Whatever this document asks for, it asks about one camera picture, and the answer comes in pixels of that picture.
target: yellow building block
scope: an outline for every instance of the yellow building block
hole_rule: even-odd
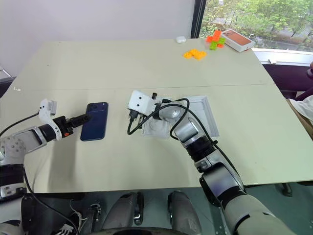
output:
[[[206,52],[205,51],[198,51],[197,49],[192,49],[186,53],[184,53],[183,55],[185,58],[191,58],[194,57],[197,60],[202,59],[203,57],[206,56]]]
[[[184,53],[183,56],[184,56],[185,58],[189,59],[189,58],[192,57],[192,54],[191,54],[190,52],[186,52],[186,53]]]

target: green foliage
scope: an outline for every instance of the green foliage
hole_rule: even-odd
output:
[[[257,40],[260,47],[279,48],[279,43],[267,41],[288,34],[285,42],[312,51],[313,0],[223,0],[222,5],[208,0],[200,37],[229,28],[252,39],[264,39],[261,43]],[[302,41],[294,40],[295,35]]]

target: building block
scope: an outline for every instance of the building block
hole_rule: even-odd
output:
[[[215,30],[213,37],[218,37],[219,38],[221,36],[221,34],[222,34],[222,31]]]
[[[205,51],[198,51],[197,49],[192,49],[190,51],[185,52],[183,56],[185,58],[194,57],[195,59],[200,60],[206,56],[206,52]]]
[[[206,42],[207,42],[207,43],[211,43],[211,42],[213,42],[213,37],[211,37],[211,36],[207,36],[207,38],[206,38]]]
[[[212,42],[210,46],[210,50],[216,50],[217,42]]]
[[[190,52],[186,52],[186,53],[184,53],[183,56],[184,56],[185,58],[189,59],[189,58],[192,57],[192,54],[191,54]]]
[[[218,37],[218,36],[213,36],[213,42],[218,42],[220,40],[220,37]]]
[[[226,40],[225,38],[220,38],[219,41],[218,41],[218,44],[224,45],[225,40]]]

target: white wall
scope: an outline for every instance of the white wall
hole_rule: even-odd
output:
[[[0,64],[16,76],[45,41],[190,38],[194,0],[0,0]]]

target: window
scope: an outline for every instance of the window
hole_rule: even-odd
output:
[[[313,52],[313,0],[196,0],[196,13],[200,38],[232,28],[257,48]]]

